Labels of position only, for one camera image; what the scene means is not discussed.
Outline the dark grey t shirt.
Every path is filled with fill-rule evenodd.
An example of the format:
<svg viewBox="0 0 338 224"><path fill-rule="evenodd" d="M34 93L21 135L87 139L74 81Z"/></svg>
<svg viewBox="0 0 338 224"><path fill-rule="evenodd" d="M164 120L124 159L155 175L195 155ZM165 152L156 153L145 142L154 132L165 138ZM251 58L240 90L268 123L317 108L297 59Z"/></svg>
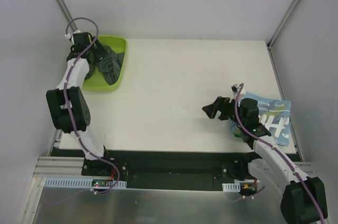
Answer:
<svg viewBox="0 0 338 224"><path fill-rule="evenodd" d="M89 72L85 76L85 79L87 80L92 77L95 68L97 68L98 72L103 75L105 82L109 85L113 85L120 76L125 53L116 53L109 46L104 46L109 53L108 58L100 62L89 62Z"/></svg>

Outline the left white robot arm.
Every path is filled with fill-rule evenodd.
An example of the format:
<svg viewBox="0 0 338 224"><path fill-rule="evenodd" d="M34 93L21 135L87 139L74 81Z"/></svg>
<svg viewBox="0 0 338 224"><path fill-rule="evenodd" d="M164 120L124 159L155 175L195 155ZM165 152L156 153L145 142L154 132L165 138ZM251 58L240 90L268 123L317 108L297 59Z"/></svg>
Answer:
<svg viewBox="0 0 338 224"><path fill-rule="evenodd" d="M66 34L72 42L67 69L55 89L46 92L53 125L72 137L84 152L85 159L95 161L93 169L101 176L111 171L111 162L104 158L105 147L90 128L91 114L82 93L82 85L93 70L93 45L97 41L88 32Z"/></svg>

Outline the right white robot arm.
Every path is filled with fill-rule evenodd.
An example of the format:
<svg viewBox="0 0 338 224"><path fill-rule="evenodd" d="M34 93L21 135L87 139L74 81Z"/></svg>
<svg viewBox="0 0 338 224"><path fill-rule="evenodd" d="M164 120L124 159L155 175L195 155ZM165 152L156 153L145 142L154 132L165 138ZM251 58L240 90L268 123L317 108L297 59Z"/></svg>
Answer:
<svg viewBox="0 0 338 224"><path fill-rule="evenodd" d="M325 223L328 217L325 186L318 177L310 177L275 143L269 130L259 121L258 102L241 102L218 97L202 107L210 119L230 120L240 131L251 152L242 154L237 164L228 168L228 176L243 181L260 181L280 204L287 223Z"/></svg>

